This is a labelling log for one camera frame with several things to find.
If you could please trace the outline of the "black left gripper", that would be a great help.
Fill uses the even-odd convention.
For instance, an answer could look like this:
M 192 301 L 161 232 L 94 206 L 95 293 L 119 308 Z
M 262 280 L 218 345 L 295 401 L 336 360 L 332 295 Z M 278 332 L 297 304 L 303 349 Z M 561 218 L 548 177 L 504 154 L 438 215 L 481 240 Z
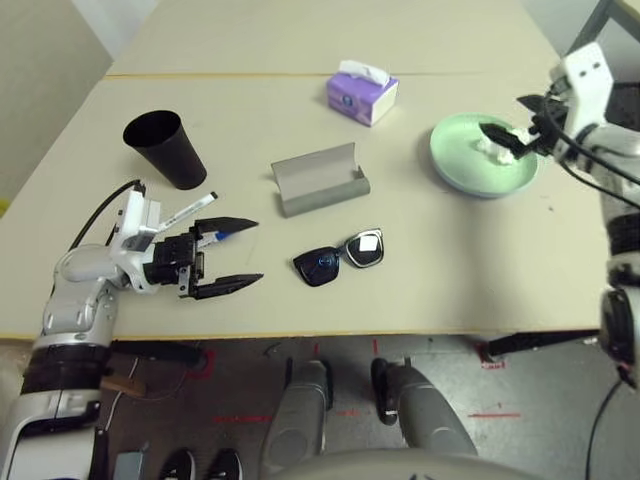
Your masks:
M 204 254 L 199 241 L 205 233 L 234 234 L 257 227 L 258 222 L 235 217 L 199 219 L 193 229 L 178 236 L 166 237 L 154 243 L 152 260 L 144 265 L 145 278 L 150 285 L 177 285 L 181 298 L 203 300 L 229 295 L 261 280 L 262 273 L 237 274 L 219 277 L 209 284 L 199 285 L 204 278 Z

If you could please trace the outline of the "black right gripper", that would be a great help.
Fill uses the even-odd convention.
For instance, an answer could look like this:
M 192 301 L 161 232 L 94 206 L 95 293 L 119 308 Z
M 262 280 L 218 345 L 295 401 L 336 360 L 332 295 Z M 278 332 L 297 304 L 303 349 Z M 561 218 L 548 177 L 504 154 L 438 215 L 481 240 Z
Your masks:
M 567 105 L 543 95 L 531 94 L 517 98 L 517 101 L 530 112 L 532 125 L 528 133 L 535 143 L 533 150 L 542 156 L 554 155 L 555 147 L 567 147 L 561 139 L 568 114 Z M 496 161 L 514 161 L 524 156 L 528 150 L 529 134 L 523 129 L 509 129 L 495 123 L 480 123 L 483 134 L 479 149 Z

